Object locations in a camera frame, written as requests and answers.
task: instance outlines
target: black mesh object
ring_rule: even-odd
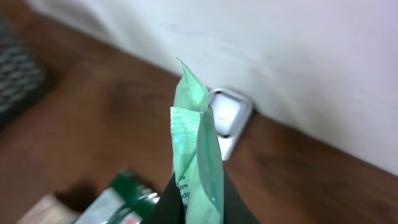
[[[44,70],[0,20],[0,128],[31,105],[45,86]]]

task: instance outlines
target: white fabric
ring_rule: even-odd
[[[28,0],[38,11],[398,174],[393,0]]]

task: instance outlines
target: dark green package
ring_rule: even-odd
[[[159,200],[128,171],[121,171],[75,224],[135,224],[144,219]]]

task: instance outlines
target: wood grain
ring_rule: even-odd
[[[1,223],[81,179],[101,188],[124,168],[161,191],[178,78],[22,1],[0,6],[57,81],[0,134]],[[263,223],[398,223],[397,177],[256,113],[224,166]]]

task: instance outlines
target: white wall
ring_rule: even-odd
[[[398,175],[393,0],[28,0],[98,39]]]

